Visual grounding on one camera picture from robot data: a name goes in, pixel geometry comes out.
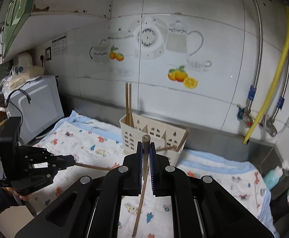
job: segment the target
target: rust stain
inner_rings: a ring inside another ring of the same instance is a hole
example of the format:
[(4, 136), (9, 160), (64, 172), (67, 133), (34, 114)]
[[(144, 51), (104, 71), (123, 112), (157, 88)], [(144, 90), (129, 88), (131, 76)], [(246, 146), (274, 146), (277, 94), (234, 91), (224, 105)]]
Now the rust stain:
[(45, 8), (37, 8), (35, 5), (33, 6), (33, 11), (34, 12), (48, 12), (49, 11), (49, 6), (46, 6)]

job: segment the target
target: white container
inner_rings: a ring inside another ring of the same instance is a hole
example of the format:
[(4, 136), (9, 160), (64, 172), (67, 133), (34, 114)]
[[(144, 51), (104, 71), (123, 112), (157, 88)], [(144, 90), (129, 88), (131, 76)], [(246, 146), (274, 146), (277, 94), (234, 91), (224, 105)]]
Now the white container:
[[(132, 117), (134, 128), (126, 124), (126, 116), (120, 119), (123, 150), (127, 155), (136, 153), (138, 141), (142, 141), (142, 136), (145, 134), (150, 135), (151, 142), (154, 142), (156, 149), (167, 146), (178, 146), (185, 134), (185, 129), (170, 124), (152, 120), (134, 113)], [(184, 144), (185, 142), (179, 152), (175, 150), (163, 150), (159, 151), (158, 154), (168, 157), (170, 165), (175, 166)]]

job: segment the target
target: white tiled wall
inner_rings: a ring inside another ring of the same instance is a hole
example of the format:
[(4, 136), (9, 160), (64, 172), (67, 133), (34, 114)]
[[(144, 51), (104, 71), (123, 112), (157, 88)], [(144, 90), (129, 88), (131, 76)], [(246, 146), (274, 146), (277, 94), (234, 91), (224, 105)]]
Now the white tiled wall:
[[(273, 79), (286, 29), (281, 2), (258, 3), (264, 45), (253, 117)], [(134, 109), (245, 135), (236, 114), (256, 71), (258, 26), (251, 0), (113, 0), (111, 10), (110, 20), (69, 31), (67, 53), (46, 62), (47, 71), (60, 76), (61, 92), (124, 107), (124, 84), (132, 82)], [(34, 50), (37, 64), (50, 43)], [(289, 84), (276, 128), (288, 119)], [(289, 126), (274, 138), (257, 127), (252, 137), (276, 143), (289, 159)]]

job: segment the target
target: cabinet handle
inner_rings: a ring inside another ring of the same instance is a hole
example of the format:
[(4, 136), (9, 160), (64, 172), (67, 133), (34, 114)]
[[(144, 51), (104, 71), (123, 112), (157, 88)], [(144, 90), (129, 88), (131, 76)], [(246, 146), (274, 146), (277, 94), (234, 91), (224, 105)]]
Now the cabinet handle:
[(6, 18), (6, 21), (5, 21), (5, 23), (6, 23), (7, 26), (10, 26), (10, 25), (8, 24), (8, 22), (7, 22), (7, 19), (8, 19), (8, 15), (9, 15), (9, 11), (10, 11), (10, 7), (11, 7), (12, 3), (14, 3), (14, 1), (12, 1), (12, 2), (9, 4), (9, 6), (8, 6), (7, 18)]
[(0, 44), (3, 45), (4, 27), (1, 29)]

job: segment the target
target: blue hose clamp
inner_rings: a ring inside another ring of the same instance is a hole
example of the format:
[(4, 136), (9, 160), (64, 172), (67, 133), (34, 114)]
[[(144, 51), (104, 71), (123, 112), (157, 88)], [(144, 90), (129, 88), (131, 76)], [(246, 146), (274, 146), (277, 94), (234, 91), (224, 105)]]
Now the blue hose clamp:
[(285, 102), (285, 99), (283, 97), (280, 97), (278, 104), (277, 104), (277, 108), (280, 108), (280, 110), (281, 110), (284, 102)]
[(248, 99), (253, 101), (255, 98), (256, 89), (253, 86), (250, 86), (249, 92), (248, 92)]

